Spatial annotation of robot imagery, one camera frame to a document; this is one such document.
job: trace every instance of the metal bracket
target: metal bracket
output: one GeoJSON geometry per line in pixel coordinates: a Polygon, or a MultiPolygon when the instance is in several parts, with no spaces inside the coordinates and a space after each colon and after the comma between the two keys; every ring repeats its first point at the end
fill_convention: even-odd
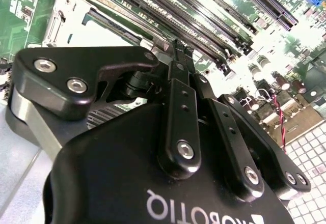
{"type": "Polygon", "coordinates": [[[188,69],[180,62],[170,62],[168,80],[158,161],[171,177],[186,179],[201,164],[196,92],[189,86],[188,69]]]}
{"type": "Polygon", "coordinates": [[[265,181],[280,199],[291,200],[311,190],[304,173],[234,97],[222,95],[218,100],[230,108],[248,147],[259,157],[256,161],[265,181]]]}
{"type": "Polygon", "coordinates": [[[209,81],[201,74],[193,75],[199,103],[205,107],[209,124],[216,130],[216,143],[221,151],[225,177],[232,191],[243,201],[252,202],[264,193],[264,182],[227,106],[217,102],[209,81]]]}

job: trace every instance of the cable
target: cable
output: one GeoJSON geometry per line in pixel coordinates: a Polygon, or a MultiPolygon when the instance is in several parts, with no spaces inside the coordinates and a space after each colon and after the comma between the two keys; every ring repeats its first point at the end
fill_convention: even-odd
{"type": "Polygon", "coordinates": [[[262,100],[262,101],[266,101],[266,102],[270,102],[270,101],[272,100],[272,98],[270,97],[268,91],[265,90],[265,89],[258,89],[258,90],[255,92],[255,97],[256,97],[258,100],[262,100]],[[262,95],[260,94],[260,91],[263,91],[263,92],[266,94],[267,99],[266,99],[266,97],[264,97],[264,96],[262,96],[262,95]]]}
{"type": "Polygon", "coordinates": [[[285,145],[286,145],[286,140],[285,140],[286,130],[284,128],[284,113],[281,110],[281,105],[277,101],[277,96],[276,95],[273,95],[273,100],[274,100],[274,104],[277,106],[277,111],[278,111],[279,116],[280,116],[283,151],[284,151],[284,153],[286,153],[286,148],[285,148],[285,145]]]}

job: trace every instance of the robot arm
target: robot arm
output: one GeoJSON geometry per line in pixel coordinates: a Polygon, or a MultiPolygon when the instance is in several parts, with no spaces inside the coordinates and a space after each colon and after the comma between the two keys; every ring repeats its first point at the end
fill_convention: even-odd
{"type": "Polygon", "coordinates": [[[46,223],[293,223],[283,203],[308,179],[234,97],[215,97],[190,54],[176,48],[169,65],[142,47],[16,55],[6,119],[54,160],[46,223]],[[137,97],[148,103],[87,129],[89,111],[137,97]]]}

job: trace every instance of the memory slot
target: memory slot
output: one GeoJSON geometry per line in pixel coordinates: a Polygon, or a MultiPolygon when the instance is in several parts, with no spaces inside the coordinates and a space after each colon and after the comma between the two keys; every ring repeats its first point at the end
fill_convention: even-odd
{"type": "Polygon", "coordinates": [[[265,14],[267,14],[271,19],[273,19],[276,23],[282,26],[286,31],[290,31],[293,27],[293,24],[289,22],[282,13],[280,13],[277,9],[275,9],[272,5],[270,5],[265,0],[251,0],[254,4],[256,4],[265,14]]]}
{"type": "Polygon", "coordinates": [[[240,13],[238,13],[233,7],[228,5],[225,1],[223,0],[213,0],[213,1],[217,3],[220,7],[222,7],[233,18],[235,18],[237,21],[243,24],[249,31],[251,31],[254,34],[257,33],[257,29],[246,18],[244,18],[240,13]]]}
{"type": "Polygon", "coordinates": [[[183,39],[194,48],[203,51],[204,54],[214,57],[216,60],[225,59],[225,50],[218,46],[214,41],[207,39],[198,30],[188,26],[182,26],[183,20],[173,17],[161,4],[152,2],[150,5],[144,0],[124,0],[134,7],[141,7],[142,11],[149,18],[160,23],[160,25],[170,29],[172,33],[183,39]]]}
{"type": "Polygon", "coordinates": [[[167,5],[171,10],[173,10],[175,13],[181,15],[184,17],[187,21],[190,23],[194,23],[197,26],[201,26],[202,29],[205,29],[205,33],[207,35],[210,35],[212,38],[218,38],[216,41],[219,42],[221,45],[224,45],[224,43],[221,41],[218,34],[223,35],[224,38],[228,39],[230,42],[233,42],[234,44],[237,44],[238,39],[234,36],[229,35],[228,32],[224,31],[223,28],[219,27],[215,23],[213,23],[210,19],[208,19],[204,14],[196,10],[192,5],[190,5],[188,2],[184,0],[167,0],[167,1],[160,1],[162,4],[167,5]],[[200,17],[204,23],[197,20],[189,11],[192,11],[197,17],[200,17]]]}
{"type": "Polygon", "coordinates": [[[269,4],[271,4],[274,8],[276,8],[288,21],[293,25],[298,24],[298,20],[293,17],[293,15],[287,11],[277,0],[266,0],[269,4]]]}
{"type": "Polygon", "coordinates": [[[220,26],[224,29],[229,35],[233,36],[234,38],[238,38],[239,34],[229,27],[225,22],[218,18],[214,13],[208,10],[204,5],[202,5],[198,0],[185,0],[190,5],[193,5],[199,12],[206,15],[211,21],[213,21],[216,25],[220,26]]]}

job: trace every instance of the motherboard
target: motherboard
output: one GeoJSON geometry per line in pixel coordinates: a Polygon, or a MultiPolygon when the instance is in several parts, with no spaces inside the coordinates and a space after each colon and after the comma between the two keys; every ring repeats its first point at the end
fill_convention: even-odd
{"type": "MultiPolygon", "coordinates": [[[[233,94],[282,142],[291,119],[326,104],[324,0],[0,0],[0,16],[2,103],[22,48],[139,45],[168,63],[179,40],[217,97],[233,94]]],[[[107,119],[99,113],[94,124],[107,119]]]]}

